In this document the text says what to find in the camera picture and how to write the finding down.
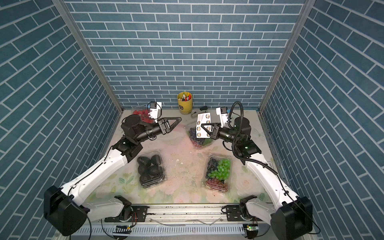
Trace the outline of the white fruit sticker sheet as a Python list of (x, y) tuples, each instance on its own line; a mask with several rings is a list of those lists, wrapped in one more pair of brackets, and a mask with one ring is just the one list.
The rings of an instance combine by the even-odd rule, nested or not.
[(198, 114), (196, 124), (196, 137), (198, 139), (210, 138), (210, 132), (212, 129), (211, 120), (212, 119), (210, 113)]

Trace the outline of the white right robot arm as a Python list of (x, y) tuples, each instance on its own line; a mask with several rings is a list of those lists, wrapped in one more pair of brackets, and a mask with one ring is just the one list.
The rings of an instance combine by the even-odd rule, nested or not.
[(229, 150), (256, 176), (272, 202), (264, 203), (254, 195), (245, 197), (236, 210), (225, 211), (228, 221), (235, 221), (236, 217), (253, 221), (246, 228), (248, 239), (260, 236), (258, 220), (268, 224), (279, 240), (295, 240), (305, 234), (312, 234), (316, 223), (313, 220), (311, 201), (307, 197), (300, 197), (269, 166), (262, 151), (251, 139), (252, 128), (250, 121), (244, 117), (243, 105), (236, 101), (232, 106), (240, 108), (240, 114), (233, 122), (231, 118), (234, 110), (226, 107), (216, 109), (220, 118), (218, 123), (212, 121), (210, 113), (198, 114), (196, 137), (231, 143)]

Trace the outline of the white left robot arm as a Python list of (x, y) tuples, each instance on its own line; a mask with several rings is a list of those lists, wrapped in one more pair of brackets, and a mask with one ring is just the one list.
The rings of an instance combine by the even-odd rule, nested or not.
[(63, 236), (74, 234), (85, 222), (105, 218), (131, 220), (132, 203), (122, 196), (95, 206), (87, 207), (84, 202), (102, 182), (139, 154), (142, 142), (170, 133), (181, 121), (180, 117), (160, 118), (150, 124), (138, 115), (124, 118), (121, 125), (124, 135), (104, 157), (63, 186), (51, 186), (45, 191), (44, 218)]

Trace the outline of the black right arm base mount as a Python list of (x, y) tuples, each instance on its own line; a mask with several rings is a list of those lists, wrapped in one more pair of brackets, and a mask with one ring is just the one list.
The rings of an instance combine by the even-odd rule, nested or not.
[(254, 195), (241, 199), (237, 205), (227, 205), (221, 209), (229, 222), (261, 220), (267, 224), (271, 222), (270, 210), (269, 204)]

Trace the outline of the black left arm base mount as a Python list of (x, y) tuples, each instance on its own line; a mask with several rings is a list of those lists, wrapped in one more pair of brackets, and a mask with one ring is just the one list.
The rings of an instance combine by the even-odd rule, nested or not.
[(105, 218), (107, 223), (145, 222), (149, 206), (133, 205), (123, 196), (115, 196), (116, 200), (123, 204), (122, 211), (116, 217)]

